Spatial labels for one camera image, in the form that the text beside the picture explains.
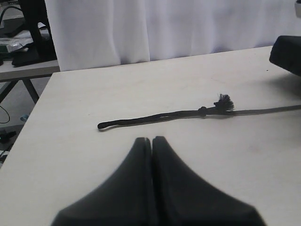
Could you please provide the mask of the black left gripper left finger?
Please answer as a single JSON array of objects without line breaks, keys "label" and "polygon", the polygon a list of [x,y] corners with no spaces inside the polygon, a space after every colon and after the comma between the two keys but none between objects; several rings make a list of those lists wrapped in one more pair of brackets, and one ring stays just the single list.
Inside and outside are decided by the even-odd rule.
[{"label": "black left gripper left finger", "polygon": [[137,138],[118,169],[99,187],[58,212],[54,226],[155,226],[151,144]]}]

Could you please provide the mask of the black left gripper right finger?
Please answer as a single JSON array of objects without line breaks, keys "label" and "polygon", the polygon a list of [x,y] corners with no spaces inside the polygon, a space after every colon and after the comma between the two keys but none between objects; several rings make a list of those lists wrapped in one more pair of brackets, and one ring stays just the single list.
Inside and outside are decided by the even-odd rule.
[{"label": "black left gripper right finger", "polygon": [[255,207],[196,174],[165,137],[152,141],[152,179],[161,226],[264,226]]}]

